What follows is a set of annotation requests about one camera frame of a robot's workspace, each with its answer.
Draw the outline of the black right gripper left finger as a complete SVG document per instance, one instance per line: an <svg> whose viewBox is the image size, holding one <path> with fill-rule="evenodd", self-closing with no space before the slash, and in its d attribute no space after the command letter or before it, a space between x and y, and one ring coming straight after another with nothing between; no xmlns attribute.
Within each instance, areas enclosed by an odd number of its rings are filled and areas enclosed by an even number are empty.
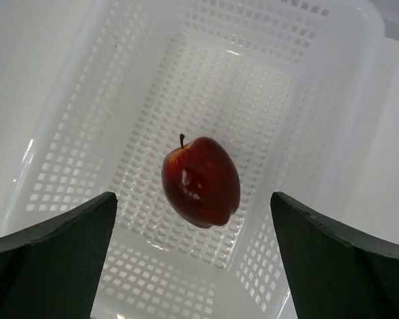
<svg viewBox="0 0 399 319"><path fill-rule="evenodd" d="M90 318L114 228L113 192L0 238L0 318Z"/></svg>

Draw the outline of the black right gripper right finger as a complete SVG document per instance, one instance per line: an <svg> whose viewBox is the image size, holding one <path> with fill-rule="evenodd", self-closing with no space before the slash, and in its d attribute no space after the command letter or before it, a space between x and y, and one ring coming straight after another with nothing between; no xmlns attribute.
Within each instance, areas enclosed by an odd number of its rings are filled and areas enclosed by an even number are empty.
<svg viewBox="0 0 399 319"><path fill-rule="evenodd" d="M271 214L298 318L399 318L399 245L283 192Z"/></svg>

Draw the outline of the red fake apple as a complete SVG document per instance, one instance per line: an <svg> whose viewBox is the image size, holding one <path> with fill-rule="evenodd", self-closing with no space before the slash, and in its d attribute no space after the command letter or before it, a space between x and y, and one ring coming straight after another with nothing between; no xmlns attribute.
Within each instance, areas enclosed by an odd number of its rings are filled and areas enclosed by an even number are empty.
<svg viewBox="0 0 399 319"><path fill-rule="evenodd" d="M202 136L168 153L161 169L164 195L175 212L202 228L222 227L239 208L241 184L235 164L217 141Z"/></svg>

